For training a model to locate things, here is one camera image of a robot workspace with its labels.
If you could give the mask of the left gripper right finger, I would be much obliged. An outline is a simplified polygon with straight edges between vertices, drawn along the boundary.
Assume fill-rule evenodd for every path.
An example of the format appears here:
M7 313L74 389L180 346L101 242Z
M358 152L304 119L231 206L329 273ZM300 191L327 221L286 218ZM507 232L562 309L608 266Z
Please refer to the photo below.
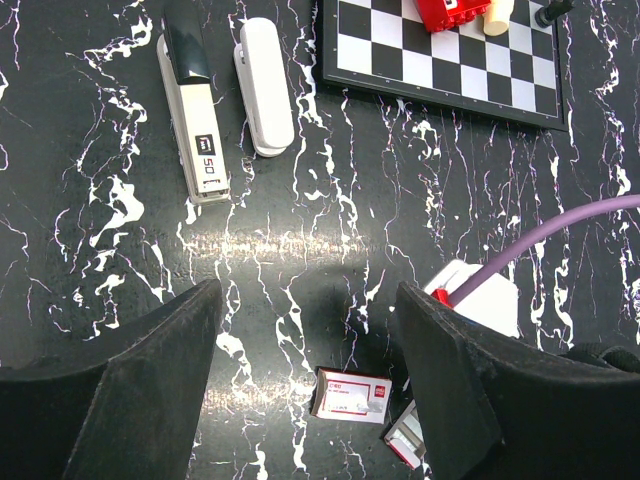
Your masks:
M635 479L639 374L537 350L407 283L401 345L437 479Z

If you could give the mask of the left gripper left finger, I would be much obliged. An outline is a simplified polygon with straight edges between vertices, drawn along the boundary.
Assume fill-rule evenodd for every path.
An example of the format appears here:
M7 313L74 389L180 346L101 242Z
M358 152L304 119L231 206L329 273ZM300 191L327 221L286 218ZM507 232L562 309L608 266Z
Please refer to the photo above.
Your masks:
M4 479L183 479L222 289L200 282L147 315L1 370Z

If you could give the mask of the red white staple box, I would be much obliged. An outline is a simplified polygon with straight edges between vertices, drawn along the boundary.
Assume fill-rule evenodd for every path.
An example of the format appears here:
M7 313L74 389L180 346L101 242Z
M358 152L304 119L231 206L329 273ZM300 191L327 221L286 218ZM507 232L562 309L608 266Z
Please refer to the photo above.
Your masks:
M319 368L311 415L381 425L391 390L390 379Z

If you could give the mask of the grey metal stapler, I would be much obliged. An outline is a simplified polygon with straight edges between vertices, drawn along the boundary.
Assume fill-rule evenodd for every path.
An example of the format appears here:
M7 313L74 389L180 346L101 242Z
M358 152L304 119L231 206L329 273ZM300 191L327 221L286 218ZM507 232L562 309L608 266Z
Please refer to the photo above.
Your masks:
M226 201L229 177L193 2L165 4L156 52L189 198L195 205Z

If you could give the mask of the white plastic stapler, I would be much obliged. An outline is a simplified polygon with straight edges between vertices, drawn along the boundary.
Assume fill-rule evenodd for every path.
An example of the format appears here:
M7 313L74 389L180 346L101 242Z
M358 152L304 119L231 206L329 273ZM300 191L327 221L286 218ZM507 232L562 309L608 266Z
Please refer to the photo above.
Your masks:
M294 140L294 125L276 25L264 17L247 20L234 47L251 139L256 153L271 158Z

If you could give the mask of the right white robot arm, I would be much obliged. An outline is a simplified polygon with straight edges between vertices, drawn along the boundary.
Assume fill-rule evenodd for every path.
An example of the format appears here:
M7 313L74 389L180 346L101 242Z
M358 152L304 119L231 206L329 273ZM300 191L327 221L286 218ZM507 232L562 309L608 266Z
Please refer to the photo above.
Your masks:
M628 373L640 373L639 357L621 346L603 343L582 343L575 345L562 357L602 368L617 369Z

